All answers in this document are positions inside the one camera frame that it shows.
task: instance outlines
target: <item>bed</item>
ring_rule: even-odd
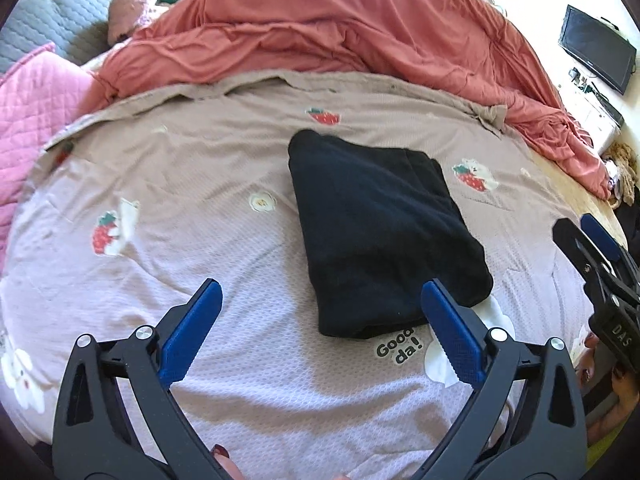
[[[318,333],[287,144],[312,128],[429,153],[484,245],[516,336],[571,344],[590,305],[551,226],[590,212],[621,244],[624,235],[607,203],[530,149],[506,115],[389,75],[277,69],[161,86],[66,124],[42,143],[12,219],[0,281],[4,410],[27,442],[50,443],[76,337],[154,324],[210,276],[223,314],[172,388],[207,446],[227,447],[248,478],[408,478],[469,390],[428,377],[428,326],[366,341]],[[401,336],[417,352],[398,362],[390,342]]]

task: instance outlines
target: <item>pink quilted blanket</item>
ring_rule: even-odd
[[[607,172],[523,35],[482,0],[181,0],[98,78],[109,99],[264,68],[376,72],[483,105],[600,198]]]
[[[22,184],[40,148],[64,126],[104,107],[94,77],[53,53],[49,43],[0,78],[0,270]]]

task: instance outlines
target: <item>metal screw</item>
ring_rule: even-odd
[[[492,329],[490,335],[495,341],[507,341],[508,334],[501,328]]]
[[[552,337],[551,346],[556,350],[564,350],[564,341],[562,341],[562,339],[560,339],[559,337]]]
[[[89,343],[91,342],[91,336],[88,334],[83,334],[81,335],[77,340],[76,340],[76,344],[80,347],[80,348],[84,348],[85,346],[87,346]]]
[[[136,330],[136,337],[138,339],[149,339],[153,334],[154,329],[149,325],[143,325]]]

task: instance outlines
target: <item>black cloth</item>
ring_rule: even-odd
[[[436,160],[302,130],[289,170],[322,334],[369,338],[424,324],[420,292],[432,278],[463,306],[491,293],[484,248]]]
[[[634,203],[624,202],[616,209],[616,218],[625,234],[629,254],[640,267],[640,191],[635,187]]]

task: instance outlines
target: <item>tv screen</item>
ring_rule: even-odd
[[[559,43],[609,86],[625,93],[636,62],[636,49],[615,30],[569,5]]]

